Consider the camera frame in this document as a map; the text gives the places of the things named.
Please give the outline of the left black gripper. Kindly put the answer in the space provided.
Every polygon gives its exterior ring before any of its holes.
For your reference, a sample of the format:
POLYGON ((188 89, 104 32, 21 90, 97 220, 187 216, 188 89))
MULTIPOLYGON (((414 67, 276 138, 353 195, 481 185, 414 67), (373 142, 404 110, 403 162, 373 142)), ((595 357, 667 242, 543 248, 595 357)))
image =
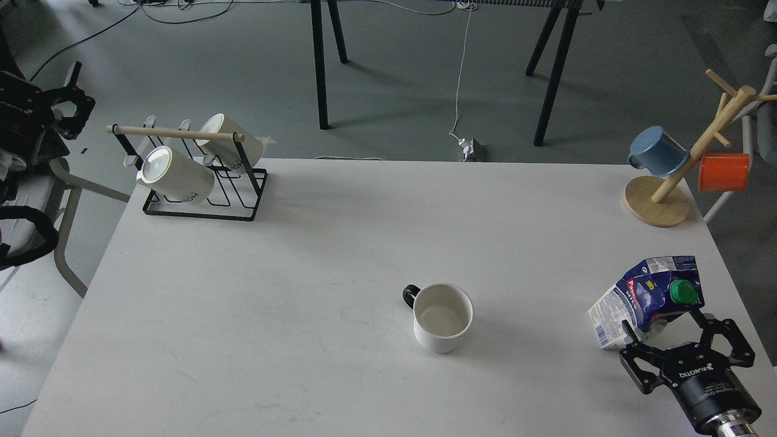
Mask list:
POLYGON ((36 164, 47 127, 66 140, 81 135, 94 107, 78 84, 80 61, 75 61, 63 86, 42 91, 10 72, 1 75, 2 167, 36 164))

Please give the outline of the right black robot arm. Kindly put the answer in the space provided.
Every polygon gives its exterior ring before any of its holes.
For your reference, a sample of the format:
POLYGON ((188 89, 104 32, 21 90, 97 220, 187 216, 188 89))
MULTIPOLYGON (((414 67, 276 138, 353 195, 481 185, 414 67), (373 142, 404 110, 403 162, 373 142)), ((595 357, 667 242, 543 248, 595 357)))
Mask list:
POLYGON ((620 362, 644 395, 666 385, 697 434, 757 435, 753 423, 760 418, 760 406, 731 370, 752 367, 754 350, 734 320, 718 320, 700 310, 690 314, 701 337, 666 350, 638 340, 623 320, 630 343, 619 352, 620 362))

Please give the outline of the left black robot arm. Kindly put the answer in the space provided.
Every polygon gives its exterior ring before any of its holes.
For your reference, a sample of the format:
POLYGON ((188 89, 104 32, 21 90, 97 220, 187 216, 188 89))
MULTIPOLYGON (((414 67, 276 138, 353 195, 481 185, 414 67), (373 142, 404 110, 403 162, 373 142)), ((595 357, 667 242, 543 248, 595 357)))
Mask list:
POLYGON ((88 121, 95 102, 78 85, 81 62, 75 61, 60 88, 42 90, 24 78, 2 72, 2 220, 25 220, 42 236, 42 244, 11 256, 2 242, 2 266, 21 266, 49 254, 58 245, 58 231, 41 210, 10 205, 16 199, 19 175, 33 169, 48 128, 61 138, 75 140, 88 121))

